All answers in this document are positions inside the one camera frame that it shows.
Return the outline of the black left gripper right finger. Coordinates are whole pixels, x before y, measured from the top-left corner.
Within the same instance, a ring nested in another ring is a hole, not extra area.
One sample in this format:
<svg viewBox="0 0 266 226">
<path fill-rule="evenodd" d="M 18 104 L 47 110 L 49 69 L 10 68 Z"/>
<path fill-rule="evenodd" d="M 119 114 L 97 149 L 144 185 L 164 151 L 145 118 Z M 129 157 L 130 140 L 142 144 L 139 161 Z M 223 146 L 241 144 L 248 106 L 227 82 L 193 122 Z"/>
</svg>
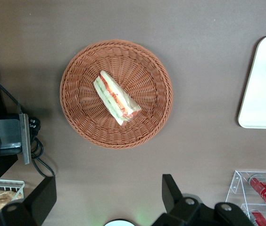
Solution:
<svg viewBox="0 0 266 226">
<path fill-rule="evenodd" d="M 162 175 L 162 200 L 166 212 L 153 226 L 192 226 L 200 215 L 200 203 L 190 196 L 183 196 L 172 175 Z"/>
</svg>

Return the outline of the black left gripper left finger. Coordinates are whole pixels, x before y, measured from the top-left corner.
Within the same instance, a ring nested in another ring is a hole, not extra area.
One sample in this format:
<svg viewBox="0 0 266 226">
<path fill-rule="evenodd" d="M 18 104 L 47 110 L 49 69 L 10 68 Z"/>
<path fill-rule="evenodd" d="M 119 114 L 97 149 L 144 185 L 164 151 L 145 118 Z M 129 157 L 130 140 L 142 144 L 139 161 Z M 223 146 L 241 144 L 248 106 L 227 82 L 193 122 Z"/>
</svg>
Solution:
<svg viewBox="0 0 266 226">
<path fill-rule="evenodd" d="M 46 177 L 25 198 L 0 210 L 0 226 L 40 226 L 57 201 L 56 178 Z"/>
</svg>

